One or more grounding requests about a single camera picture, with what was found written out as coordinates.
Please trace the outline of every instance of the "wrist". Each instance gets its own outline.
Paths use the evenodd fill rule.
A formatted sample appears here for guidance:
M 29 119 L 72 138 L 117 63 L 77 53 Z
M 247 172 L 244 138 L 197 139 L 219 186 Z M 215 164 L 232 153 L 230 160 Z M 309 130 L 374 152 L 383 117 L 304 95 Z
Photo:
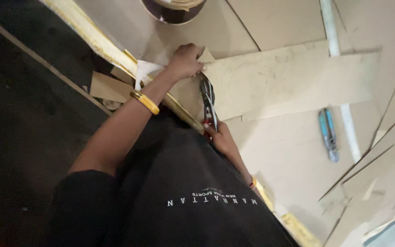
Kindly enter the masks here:
M 180 75 L 178 74 L 177 70 L 172 67 L 169 67 L 168 65 L 165 67 L 165 69 L 161 73 L 164 73 L 169 78 L 169 81 L 173 85 L 182 79 L 180 77 Z

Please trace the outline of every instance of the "wooden strip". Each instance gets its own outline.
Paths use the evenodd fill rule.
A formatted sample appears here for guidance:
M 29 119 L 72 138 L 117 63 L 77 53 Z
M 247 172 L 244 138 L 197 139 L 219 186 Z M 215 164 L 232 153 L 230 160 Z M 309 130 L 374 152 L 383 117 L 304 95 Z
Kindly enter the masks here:
M 67 83 L 70 87 L 72 87 L 74 90 L 79 92 L 81 95 L 85 96 L 88 100 L 90 100 L 92 103 L 94 103 L 96 106 L 98 106 L 100 109 L 102 109 L 107 115 L 112 115 L 112 112 L 108 110 L 104 105 L 102 105 L 100 102 L 98 102 L 95 98 L 93 98 L 91 95 L 89 95 L 85 90 L 77 86 L 74 82 L 72 82 L 70 79 L 68 79 L 66 76 L 64 76 L 62 73 L 60 73 L 56 68 L 54 68 L 51 64 L 49 64 L 45 59 L 43 59 L 41 56 L 39 56 L 37 53 L 35 53 L 33 50 L 30 48 L 26 47 L 22 42 L 20 42 L 16 37 L 11 35 L 7 30 L 5 30 L 1 25 L 0 25 L 0 34 L 4 36 L 6 39 L 10 40 L 10 42 L 14 43 L 18 48 L 23 50 L 25 53 L 27 53 L 29 56 L 34 58 L 37 62 L 42 64 L 44 67 L 46 67 L 48 70 L 50 70 L 54 75 L 59 77 L 62 81 Z

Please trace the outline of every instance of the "pliers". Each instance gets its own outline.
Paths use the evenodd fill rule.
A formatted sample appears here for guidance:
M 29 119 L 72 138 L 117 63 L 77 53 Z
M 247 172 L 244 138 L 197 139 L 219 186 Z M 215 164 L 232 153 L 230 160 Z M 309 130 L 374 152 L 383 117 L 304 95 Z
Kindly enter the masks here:
M 216 99 L 213 86 L 210 80 L 202 72 L 197 74 L 200 79 L 200 92 L 202 93 L 202 101 L 204 102 L 204 120 L 203 124 L 213 124 L 217 131 L 217 115 L 214 110 L 214 100 Z

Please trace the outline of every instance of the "hand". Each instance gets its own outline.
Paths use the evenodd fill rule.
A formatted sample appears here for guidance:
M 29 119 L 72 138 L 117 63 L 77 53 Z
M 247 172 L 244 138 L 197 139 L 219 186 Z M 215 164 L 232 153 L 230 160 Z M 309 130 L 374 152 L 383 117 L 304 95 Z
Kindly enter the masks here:
M 169 70 L 176 80 L 194 76 L 204 68 L 203 63 L 197 62 L 200 55 L 202 51 L 195 44 L 181 45 L 168 62 L 166 70 Z
M 230 130 L 226 123 L 217 121 L 216 131 L 211 125 L 204 124 L 207 140 L 214 143 L 216 149 L 225 155 L 229 160 L 234 160 L 240 156 L 239 149 L 231 136 Z

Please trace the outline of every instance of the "floor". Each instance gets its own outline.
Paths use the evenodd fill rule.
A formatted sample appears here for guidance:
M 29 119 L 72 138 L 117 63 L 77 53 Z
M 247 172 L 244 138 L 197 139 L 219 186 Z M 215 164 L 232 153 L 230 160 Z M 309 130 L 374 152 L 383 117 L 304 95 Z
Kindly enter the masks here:
M 0 1 L 0 23 L 80 86 L 112 68 L 37 1 Z M 0 35 L 0 246 L 39 245 L 53 188 L 106 119 Z

